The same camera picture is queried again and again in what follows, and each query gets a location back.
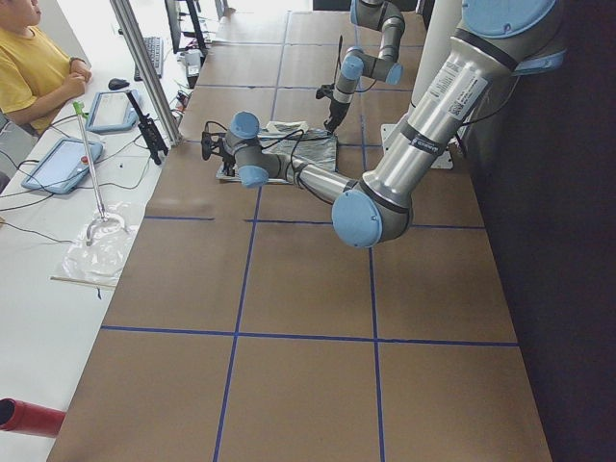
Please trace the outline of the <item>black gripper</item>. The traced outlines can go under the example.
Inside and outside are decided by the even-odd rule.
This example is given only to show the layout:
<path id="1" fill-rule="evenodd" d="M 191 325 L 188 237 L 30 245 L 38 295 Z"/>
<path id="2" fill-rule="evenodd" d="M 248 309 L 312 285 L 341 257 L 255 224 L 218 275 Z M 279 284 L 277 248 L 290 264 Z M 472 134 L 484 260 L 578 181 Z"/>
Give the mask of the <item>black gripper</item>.
<path id="1" fill-rule="evenodd" d="M 223 162 L 222 171 L 224 175 L 225 176 L 235 176 L 236 175 L 235 167 L 237 166 L 237 164 L 236 164 L 236 159 L 235 159 L 233 152 L 229 150 L 227 147 L 225 147 L 224 145 L 222 145 L 219 153 L 221 155 L 222 162 Z"/>
<path id="2" fill-rule="evenodd" d="M 329 134 L 334 134 L 346 115 L 347 103 L 331 98 L 329 103 L 329 116 L 324 122 L 324 129 Z"/>

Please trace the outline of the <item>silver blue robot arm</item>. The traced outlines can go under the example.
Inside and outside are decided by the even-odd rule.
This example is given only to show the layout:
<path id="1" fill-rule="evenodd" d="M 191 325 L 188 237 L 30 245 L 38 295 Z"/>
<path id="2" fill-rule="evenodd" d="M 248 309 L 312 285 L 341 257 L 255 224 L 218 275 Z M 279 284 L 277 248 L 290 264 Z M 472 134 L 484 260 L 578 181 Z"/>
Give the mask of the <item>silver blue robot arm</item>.
<path id="1" fill-rule="evenodd" d="M 323 123 L 329 133 L 334 133 L 345 119 L 362 77 L 396 85 L 403 72 L 398 55 L 405 19 L 398 6 L 390 1 L 351 1 L 349 12 L 355 26 L 380 34 L 380 44 L 376 56 L 358 46 L 348 48 L 336 63 L 333 83 L 318 88 L 316 98 L 329 100 L 328 117 Z"/>
<path id="2" fill-rule="evenodd" d="M 562 64 L 562 1 L 464 1 L 450 52 L 414 110 L 389 135 L 377 167 L 351 180 L 302 161 L 267 154 L 260 123 L 248 112 L 232 118 L 221 138 L 244 187 L 283 179 L 332 205 L 338 237 L 354 247 L 394 240 L 411 225 L 411 193 L 492 84 Z"/>

